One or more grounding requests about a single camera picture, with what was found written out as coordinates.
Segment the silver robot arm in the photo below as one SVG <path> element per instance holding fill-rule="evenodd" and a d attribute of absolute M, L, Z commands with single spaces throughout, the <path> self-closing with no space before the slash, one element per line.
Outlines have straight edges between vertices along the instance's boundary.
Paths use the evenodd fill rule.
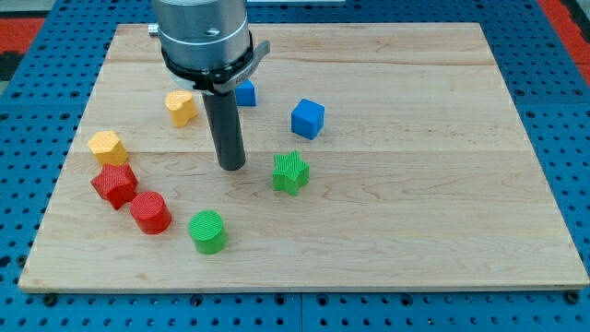
<path fill-rule="evenodd" d="M 164 62 L 192 89 L 223 95 L 247 80 L 270 53 L 254 43 L 244 0 L 154 0 Z"/>

